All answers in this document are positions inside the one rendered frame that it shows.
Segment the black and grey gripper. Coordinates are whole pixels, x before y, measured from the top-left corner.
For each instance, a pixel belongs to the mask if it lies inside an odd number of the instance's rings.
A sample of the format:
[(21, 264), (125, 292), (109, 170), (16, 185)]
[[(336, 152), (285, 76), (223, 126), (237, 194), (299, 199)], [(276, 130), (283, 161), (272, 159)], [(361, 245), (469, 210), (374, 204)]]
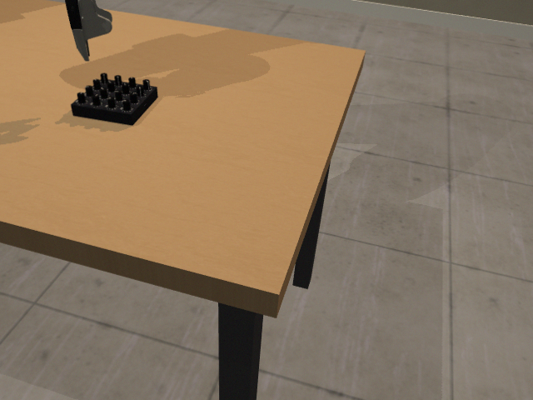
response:
[(65, 3), (77, 50), (89, 62), (88, 39), (110, 33), (112, 15), (99, 8), (96, 0), (65, 0)]

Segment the black knob box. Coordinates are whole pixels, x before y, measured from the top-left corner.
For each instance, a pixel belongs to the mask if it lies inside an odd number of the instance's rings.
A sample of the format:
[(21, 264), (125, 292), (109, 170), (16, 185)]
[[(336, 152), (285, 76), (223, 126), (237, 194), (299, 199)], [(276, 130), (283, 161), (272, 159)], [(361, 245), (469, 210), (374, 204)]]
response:
[(107, 79), (106, 73), (100, 75), (93, 86), (85, 87), (86, 92), (77, 93), (77, 100), (71, 104), (73, 116), (133, 126), (158, 98), (157, 87), (150, 86), (148, 79), (141, 85), (134, 77), (122, 82), (120, 75), (114, 77), (115, 81)]

